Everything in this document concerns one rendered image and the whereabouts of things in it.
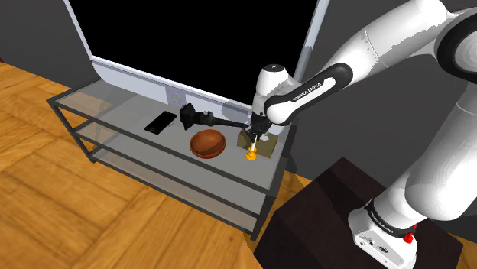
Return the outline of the glass shelf television stand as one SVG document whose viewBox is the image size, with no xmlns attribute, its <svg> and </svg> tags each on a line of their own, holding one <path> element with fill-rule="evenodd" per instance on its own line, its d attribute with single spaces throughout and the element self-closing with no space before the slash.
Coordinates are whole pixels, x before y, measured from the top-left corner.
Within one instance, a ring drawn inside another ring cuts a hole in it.
<svg viewBox="0 0 477 269">
<path fill-rule="evenodd" d="M 166 89 L 165 99 L 154 100 L 102 79 L 48 99 L 49 105 L 78 145 L 96 146 L 86 151 L 99 162 L 192 206 L 256 240 L 271 211 L 287 166 L 287 152 L 296 129 L 270 129 L 277 143 L 270 157 L 247 160 L 237 145 L 241 129 L 223 125 L 226 146 L 217 157 L 202 159 L 190 150 L 190 139 L 202 125 L 184 129 L 174 119 L 159 134 L 145 127 L 162 112 L 178 115 L 187 103 L 196 110 L 210 110 L 218 117 L 248 121 L 246 109 L 219 104 L 202 96 L 188 96 L 181 89 Z"/>
</svg>

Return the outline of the large flat screen television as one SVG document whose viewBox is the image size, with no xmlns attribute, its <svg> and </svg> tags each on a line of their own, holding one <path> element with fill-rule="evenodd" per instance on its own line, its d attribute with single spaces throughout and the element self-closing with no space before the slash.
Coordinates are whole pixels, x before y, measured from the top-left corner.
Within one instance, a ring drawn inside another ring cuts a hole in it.
<svg viewBox="0 0 477 269">
<path fill-rule="evenodd" d="M 329 1 L 63 0 L 102 80 L 233 120 L 263 66 L 303 79 Z"/>
</svg>

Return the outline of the brown wooden bowl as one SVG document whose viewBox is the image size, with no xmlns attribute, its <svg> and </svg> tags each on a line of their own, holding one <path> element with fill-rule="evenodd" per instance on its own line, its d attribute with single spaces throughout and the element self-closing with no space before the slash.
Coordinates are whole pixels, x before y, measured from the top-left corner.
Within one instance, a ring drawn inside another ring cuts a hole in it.
<svg viewBox="0 0 477 269">
<path fill-rule="evenodd" d="M 217 130 L 202 130 L 197 132 L 190 139 L 191 152 L 202 159 L 217 157 L 225 150 L 225 148 L 226 138 Z"/>
</svg>

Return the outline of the olive tissue box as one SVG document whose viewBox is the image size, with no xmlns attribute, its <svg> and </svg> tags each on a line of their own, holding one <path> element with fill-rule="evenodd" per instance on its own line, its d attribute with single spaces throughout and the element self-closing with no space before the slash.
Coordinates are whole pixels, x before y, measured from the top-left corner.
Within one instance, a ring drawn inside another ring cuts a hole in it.
<svg viewBox="0 0 477 269">
<path fill-rule="evenodd" d="M 255 144 L 255 149 L 256 154 L 271 158 L 278 140 L 278 136 L 275 134 L 268 134 L 267 137 L 267 140 L 258 139 Z M 237 146 L 246 150 L 251 147 L 251 140 L 243 130 L 238 133 Z"/>
</svg>

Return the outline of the white candle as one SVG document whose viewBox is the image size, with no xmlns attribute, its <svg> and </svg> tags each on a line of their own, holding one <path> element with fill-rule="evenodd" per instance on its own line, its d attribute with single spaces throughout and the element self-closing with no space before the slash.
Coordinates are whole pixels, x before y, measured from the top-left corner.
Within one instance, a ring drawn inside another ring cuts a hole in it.
<svg viewBox="0 0 477 269">
<path fill-rule="evenodd" d="M 251 143 L 251 146 L 248 148 L 248 153 L 245 155 L 247 160 L 253 161 L 256 159 L 256 142 L 258 136 L 255 136 L 255 139 Z"/>
</svg>

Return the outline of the black smartphone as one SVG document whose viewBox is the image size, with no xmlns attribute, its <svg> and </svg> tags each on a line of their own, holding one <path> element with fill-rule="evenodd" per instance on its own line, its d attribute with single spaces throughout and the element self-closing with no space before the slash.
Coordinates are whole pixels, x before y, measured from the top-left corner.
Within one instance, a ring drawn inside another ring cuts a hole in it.
<svg viewBox="0 0 477 269">
<path fill-rule="evenodd" d="M 155 135 L 159 135 L 167 126 L 172 124 L 177 118 L 177 115 L 171 112 L 164 111 L 155 120 L 150 122 L 144 129 Z"/>
</svg>

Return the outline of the dark robot stand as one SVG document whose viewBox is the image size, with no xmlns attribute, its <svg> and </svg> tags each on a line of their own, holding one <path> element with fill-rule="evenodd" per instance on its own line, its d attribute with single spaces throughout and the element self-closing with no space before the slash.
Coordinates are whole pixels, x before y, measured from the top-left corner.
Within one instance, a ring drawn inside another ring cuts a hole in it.
<svg viewBox="0 0 477 269">
<path fill-rule="evenodd" d="M 405 185 L 399 179 L 384 188 L 341 158 L 273 214 L 254 256 L 263 269 L 387 269 L 353 241 L 348 217 L 373 199 L 392 223 L 396 209 L 412 210 Z"/>
</svg>

